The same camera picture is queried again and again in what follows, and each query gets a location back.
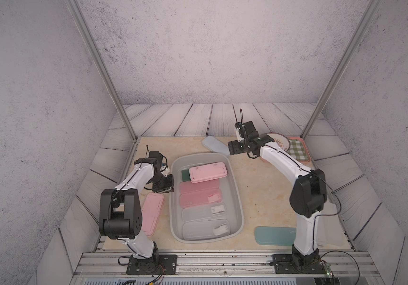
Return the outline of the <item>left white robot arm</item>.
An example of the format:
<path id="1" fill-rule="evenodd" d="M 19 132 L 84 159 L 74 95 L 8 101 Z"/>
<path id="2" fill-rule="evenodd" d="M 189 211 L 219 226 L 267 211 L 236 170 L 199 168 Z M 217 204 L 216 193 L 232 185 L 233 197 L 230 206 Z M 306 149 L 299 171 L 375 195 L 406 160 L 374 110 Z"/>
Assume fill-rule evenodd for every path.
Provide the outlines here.
<path id="1" fill-rule="evenodd" d="M 167 159 L 160 152 L 147 152 L 137 159 L 126 179 L 100 196 L 99 232 L 112 240 L 122 241 L 139 261 L 157 264 L 158 247 L 142 231 L 142 210 L 139 194 L 152 184 L 157 194 L 174 191 L 174 176 L 167 173 Z"/>

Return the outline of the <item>light blue pencil case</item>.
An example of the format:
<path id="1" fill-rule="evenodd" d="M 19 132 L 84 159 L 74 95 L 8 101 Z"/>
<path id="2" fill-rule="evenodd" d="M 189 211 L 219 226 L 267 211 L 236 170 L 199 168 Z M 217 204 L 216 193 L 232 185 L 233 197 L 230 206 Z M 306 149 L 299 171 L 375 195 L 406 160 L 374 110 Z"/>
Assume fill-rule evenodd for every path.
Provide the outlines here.
<path id="1" fill-rule="evenodd" d="M 226 157 L 230 156 L 230 151 L 227 144 L 221 142 L 213 136 L 207 136 L 202 140 L 202 145 L 213 153 L 219 153 Z"/>

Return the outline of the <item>pink pencil case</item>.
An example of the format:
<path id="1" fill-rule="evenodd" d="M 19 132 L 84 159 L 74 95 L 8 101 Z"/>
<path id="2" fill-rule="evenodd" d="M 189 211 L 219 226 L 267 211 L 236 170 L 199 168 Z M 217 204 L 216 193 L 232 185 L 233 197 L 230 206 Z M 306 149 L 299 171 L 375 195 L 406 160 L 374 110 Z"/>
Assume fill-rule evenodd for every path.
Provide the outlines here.
<path id="1" fill-rule="evenodd" d="M 216 162 L 207 165 L 200 165 L 191 167 L 189 169 L 190 180 L 192 183 L 201 183 L 206 181 L 212 181 L 227 176 L 228 171 L 225 163 Z"/>
<path id="2" fill-rule="evenodd" d="M 192 183 L 192 181 L 181 182 L 179 184 L 180 194 L 188 194 L 203 190 L 218 189 L 220 186 L 219 179 L 209 180 L 205 182 Z"/>
<path id="3" fill-rule="evenodd" d="M 220 203 L 223 199 L 223 194 L 220 189 L 203 190 L 182 194 L 179 203 L 182 209 L 197 207 L 206 204 Z"/>

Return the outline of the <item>grey plastic storage box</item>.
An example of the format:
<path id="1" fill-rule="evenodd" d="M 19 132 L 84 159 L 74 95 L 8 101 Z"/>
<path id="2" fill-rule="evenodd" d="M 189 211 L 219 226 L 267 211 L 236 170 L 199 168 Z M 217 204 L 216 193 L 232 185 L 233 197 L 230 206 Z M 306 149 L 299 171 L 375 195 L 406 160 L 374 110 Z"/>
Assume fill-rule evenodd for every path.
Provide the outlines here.
<path id="1" fill-rule="evenodd" d="M 192 167 L 222 163 L 223 178 L 202 183 L 185 181 Z M 238 186 L 228 158 L 219 153 L 182 156 L 172 164 L 174 192 L 169 196 L 169 222 L 174 238 L 182 243 L 210 243 L 237 236 L 244 227 Z"/>

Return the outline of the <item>dark green pencil case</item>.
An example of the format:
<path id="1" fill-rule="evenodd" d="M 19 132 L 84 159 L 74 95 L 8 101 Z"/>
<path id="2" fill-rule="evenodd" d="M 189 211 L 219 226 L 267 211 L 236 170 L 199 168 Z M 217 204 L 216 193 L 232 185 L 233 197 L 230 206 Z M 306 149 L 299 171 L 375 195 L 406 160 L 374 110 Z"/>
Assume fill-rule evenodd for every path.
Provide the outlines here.
<path id="1" fill-rule="evenodd" d="M 183 182 L 191 181 L 190 172 L 188 169 L 184 169 L 181 171 L 181 177 Z"/>

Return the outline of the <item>clear translucent pencil case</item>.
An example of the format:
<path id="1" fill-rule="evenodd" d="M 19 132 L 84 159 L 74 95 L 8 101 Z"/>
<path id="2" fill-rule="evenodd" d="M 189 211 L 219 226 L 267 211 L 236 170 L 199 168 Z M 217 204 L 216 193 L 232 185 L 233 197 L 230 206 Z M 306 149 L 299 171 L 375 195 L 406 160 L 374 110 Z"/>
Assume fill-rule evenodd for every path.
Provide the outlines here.
<path id="1" fill-rule="evenodd" d="M 184 209 L 182 211 L 182 220 L 185 223 L 204 221 L 225 216 L 226 213 L 227 210 L 224 203 L 206 204 Z"/>

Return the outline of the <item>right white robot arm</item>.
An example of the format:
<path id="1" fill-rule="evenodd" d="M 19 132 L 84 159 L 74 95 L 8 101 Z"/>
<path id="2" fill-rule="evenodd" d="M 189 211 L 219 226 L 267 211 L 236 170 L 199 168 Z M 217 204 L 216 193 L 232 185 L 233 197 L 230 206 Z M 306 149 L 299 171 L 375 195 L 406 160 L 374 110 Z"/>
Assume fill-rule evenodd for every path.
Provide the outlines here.
<path id="1" fill-rule="evenodd" d="M 271 136 L 260 135 L 251 121 L 236 122 L 235 131 L 237 139 L 228 143 L 231 155 L 245 153 L 251 159 L 260 157 L 292 184 L 289 203 L 296 214 L 292 263 L 302 271 L 320 260 L 315 238 L 317 222 L 327 201 L 325 174 L 320 169 L 313 170 L 294 159 Z"/>

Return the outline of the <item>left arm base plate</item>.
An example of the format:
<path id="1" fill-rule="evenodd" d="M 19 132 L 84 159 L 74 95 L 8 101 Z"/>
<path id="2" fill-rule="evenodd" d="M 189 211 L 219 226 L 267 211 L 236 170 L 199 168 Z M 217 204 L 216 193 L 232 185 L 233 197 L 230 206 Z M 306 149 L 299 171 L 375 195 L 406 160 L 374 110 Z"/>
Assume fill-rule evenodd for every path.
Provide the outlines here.
<path id="1" fill-rule="evenodd" d="M 126 274 L 131 275 L 174 275 L 177 255 L 158 255 L 148 259 L 130 257 Z"/>

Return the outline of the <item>teal pencil case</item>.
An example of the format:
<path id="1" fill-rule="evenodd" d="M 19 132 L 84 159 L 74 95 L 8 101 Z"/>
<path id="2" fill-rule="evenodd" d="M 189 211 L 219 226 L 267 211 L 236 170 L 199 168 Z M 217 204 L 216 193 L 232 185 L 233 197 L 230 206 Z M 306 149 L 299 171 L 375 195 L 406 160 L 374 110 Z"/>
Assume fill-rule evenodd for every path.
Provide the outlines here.
<path id="1" fill-rule="evenodd" d="M 259 226 L 255 228 L 254 237 L 259 245 L 288 247 L 295 241 L 296 229 Z"/>

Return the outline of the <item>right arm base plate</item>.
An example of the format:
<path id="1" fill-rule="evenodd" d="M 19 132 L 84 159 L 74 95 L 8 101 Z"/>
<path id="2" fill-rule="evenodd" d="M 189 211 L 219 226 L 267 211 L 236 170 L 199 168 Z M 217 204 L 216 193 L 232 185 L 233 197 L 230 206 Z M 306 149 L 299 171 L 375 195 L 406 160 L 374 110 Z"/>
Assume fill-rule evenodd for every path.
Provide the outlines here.
<path id="1" fill-rule="evenodd" d="M 320 256 L 315 254 L 275 254 L 269 265 L 274 267 L 276 274 L 327 274 Z"/>

